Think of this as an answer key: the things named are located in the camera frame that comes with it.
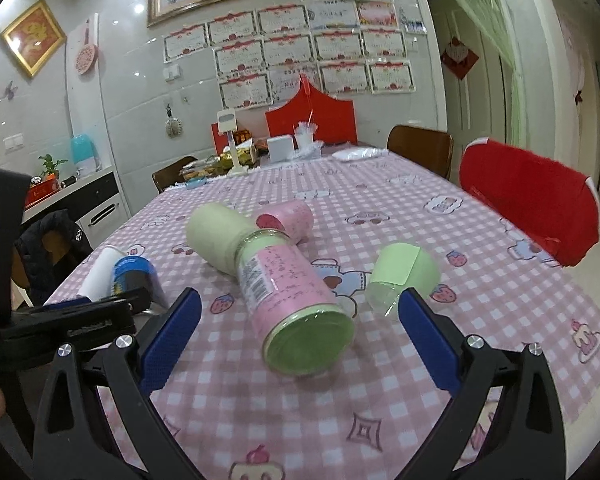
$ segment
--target lace curtain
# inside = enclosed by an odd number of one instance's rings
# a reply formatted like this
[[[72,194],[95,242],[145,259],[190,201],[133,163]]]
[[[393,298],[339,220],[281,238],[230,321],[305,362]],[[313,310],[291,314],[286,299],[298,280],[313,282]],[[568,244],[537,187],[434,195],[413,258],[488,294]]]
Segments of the lace curtain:
[[[513,69],[511,89],[511,136],[509,143],[526,148],[525,98],[520,67],[516,65],[516,56],[512,39],[507,32],[507,17],[504,0],[455,0],[496,48],[500,57]]]

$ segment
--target white box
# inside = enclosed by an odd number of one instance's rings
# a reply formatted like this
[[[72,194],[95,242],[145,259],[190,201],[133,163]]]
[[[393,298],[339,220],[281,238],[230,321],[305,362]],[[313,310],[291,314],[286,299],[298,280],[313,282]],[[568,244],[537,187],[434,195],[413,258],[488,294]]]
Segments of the white box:
[[[269,147],[270,162],[287,160],[294,152],[294,138],[290,135],[269,137],[267,145]]]

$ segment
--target metal bolt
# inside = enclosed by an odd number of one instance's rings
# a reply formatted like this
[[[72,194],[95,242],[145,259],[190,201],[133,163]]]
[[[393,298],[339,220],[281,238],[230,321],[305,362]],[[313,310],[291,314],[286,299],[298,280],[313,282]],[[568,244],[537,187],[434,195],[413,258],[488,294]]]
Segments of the metal bolt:
[[[134,341],[134,338],[129,334],[121,335],[116,339],[116,346],[118,348],[128,348],[131,346],[131,343]]]
[[[69,343],[64,343],[58,348],[58,355],[60,357],[67,357],[71,353],[71,345]]]
[[[479,335],[471,335],[466,339],[467,343],[471,348],[479,349],[484,346],[484,339],[482,339]]]
[[[527,348],[533,355],[542,355],[542,347],[540,343],[531,343]]]

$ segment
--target white desk lamp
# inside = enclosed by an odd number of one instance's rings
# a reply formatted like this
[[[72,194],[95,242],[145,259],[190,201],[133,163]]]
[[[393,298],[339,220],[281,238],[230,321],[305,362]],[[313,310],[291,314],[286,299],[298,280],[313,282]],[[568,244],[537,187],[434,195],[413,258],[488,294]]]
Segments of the white desk lamp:
[[[229,140],[229,150],[231,151],[231,159],[234,162],[234,166],[229,171],[229,176],[244,175],[247,173],[248,168],[241,166],[238,160],[238,150],[235,147],[234,133],[238,131],[238,123],[235,120],[235,110],[229,108],[228,110],[221,110],[218,112],[218,135],[226,134]]]

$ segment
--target tablecloth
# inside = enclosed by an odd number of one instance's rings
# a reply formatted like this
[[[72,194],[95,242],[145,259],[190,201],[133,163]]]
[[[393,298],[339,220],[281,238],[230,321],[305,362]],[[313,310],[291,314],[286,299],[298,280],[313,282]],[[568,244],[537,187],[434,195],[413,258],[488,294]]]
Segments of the tablecloth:
[[[357,329],[337,365],[300,379],[266,369],[237,283],[200,259],[184,233],[202,203],[250,215],[294,198],[315,216],[312,236],[299,248]],[[541,343],[563,417],[577,418],[600,385],[600,310],[558,263],[495,212],[408,160],[328,157],[165,192],[105,242],[148,258],[168,300],[186,286],[202,297],[200,325],[151,399],[207,478],[383,480],[400,472],[449,397],[401,325],[375,316],[365,301],[380,249],[398,241],[437,261],[441,283],[427,301],[464,334],[503,349]],[[100,250],[52,301],[75,295]],[[139,465],[110,395],[102,398],[121,450]],[[494,392],[464,460],[482,444],[496,400]]]

